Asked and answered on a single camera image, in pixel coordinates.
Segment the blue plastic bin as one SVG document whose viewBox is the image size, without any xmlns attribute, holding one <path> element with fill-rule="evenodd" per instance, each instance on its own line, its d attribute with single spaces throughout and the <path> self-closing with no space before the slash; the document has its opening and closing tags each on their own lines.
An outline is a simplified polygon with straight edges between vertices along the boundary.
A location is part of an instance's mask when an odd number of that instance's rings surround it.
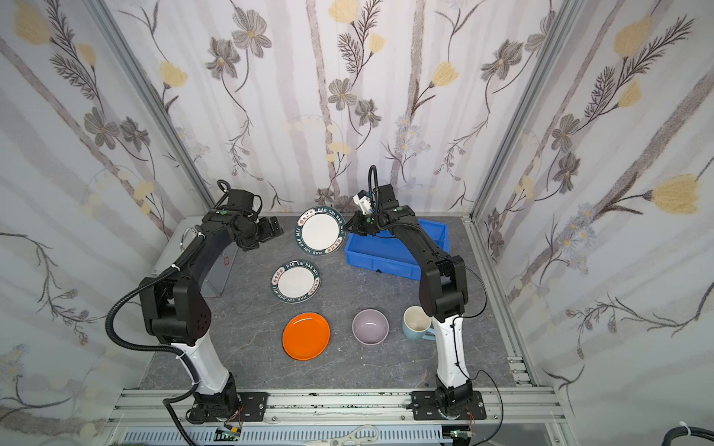
<svg viewBox="0 0 714 446">
<path fill-rule="evenodd" d="M 421 269 L 407 247 L 386 230 L 379 236 L 351 234 L 345 254 L 349 265 L 419 281 Z"/>
</svg>

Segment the green rimmed white plate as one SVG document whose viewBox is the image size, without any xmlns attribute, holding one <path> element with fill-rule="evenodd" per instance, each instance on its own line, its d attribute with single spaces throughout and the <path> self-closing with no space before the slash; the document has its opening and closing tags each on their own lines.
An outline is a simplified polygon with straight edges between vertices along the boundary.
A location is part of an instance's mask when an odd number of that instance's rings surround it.
<svg viewBox="0 0 714 446">
<path fill-rule="evenodd" d="M 314 206 L 303 212 L 295 226 L 297 246 L 312 256 L 326 256 L 346 240 L 345 219 L 330 206 Z"/>
</svg>

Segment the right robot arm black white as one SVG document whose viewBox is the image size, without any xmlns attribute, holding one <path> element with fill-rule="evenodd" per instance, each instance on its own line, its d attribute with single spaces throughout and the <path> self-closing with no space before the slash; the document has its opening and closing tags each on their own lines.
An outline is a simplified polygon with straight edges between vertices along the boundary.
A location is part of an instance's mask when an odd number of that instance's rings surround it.
<svg viewBox="0 0 714 446">
<path fill-rule="evenodd" d="M 435 398 L 446 416 L 456 416 L 472 402 L 473 384 L 465 365 L 463 319 L 469 302 L 467 272 L 460 256 L 437 245 L 409 206 L 396 200 L 392 186 L 377 186 L 353 196 L 358 210 L 344 224 L 346 232 L 377 236 L 385 230 L 399 240 L 420 267 L 419 302 L 435 330 Z"/>
</svg>

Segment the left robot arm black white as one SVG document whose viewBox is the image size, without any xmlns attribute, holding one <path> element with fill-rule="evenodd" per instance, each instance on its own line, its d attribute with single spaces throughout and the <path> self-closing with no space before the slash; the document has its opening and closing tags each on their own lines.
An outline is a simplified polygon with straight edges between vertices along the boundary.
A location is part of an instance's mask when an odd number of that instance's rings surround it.
<svg viewBox="0 0 714 446">
<path fill-rule="evenodd" d="M 247 252 L 283 234 L 275 217 L 262 217 L 262 198 L 224 186 L 223 197 L 188 232 L 171 277 L 139 293 L 147 332 L 177 352 L 196 387 L 188 420 L 194 424 L 227 420 L 241 406 L 234 376 L 222 364 L 210 339 L 211 310 L 202 286 L 230 245 Z"/>
</svg>

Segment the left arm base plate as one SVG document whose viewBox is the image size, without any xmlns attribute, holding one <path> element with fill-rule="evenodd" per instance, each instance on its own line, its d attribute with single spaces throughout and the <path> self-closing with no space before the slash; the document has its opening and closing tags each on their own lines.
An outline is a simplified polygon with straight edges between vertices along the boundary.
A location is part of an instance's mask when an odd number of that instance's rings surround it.
<svg viewBox="0 0 714 446">
<path fill-rule="evenodd" d="M 193 395 L 193 406 L 186 419 L 195 425 L 212 422 L 261 422 L 264 418 L 268 393 L 241 392 L 233 394 Z"/>
</svg>

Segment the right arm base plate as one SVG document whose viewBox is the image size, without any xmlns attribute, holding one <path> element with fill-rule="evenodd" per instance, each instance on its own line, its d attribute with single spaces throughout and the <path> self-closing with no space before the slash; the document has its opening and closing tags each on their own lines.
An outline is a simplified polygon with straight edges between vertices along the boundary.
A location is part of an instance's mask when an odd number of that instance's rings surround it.
<svg viewBox="0 0 714 446">
<path fill-rule="evenodd" d="M 479 391 L 473 391 L 469 397 L 457 399 L 454 403 L 438 396 L 435 390 L 413 391 L 410 398 L 407 408 L 412 411 L 415 421 L 482 421 L 487 418 Z"/>
</svg>

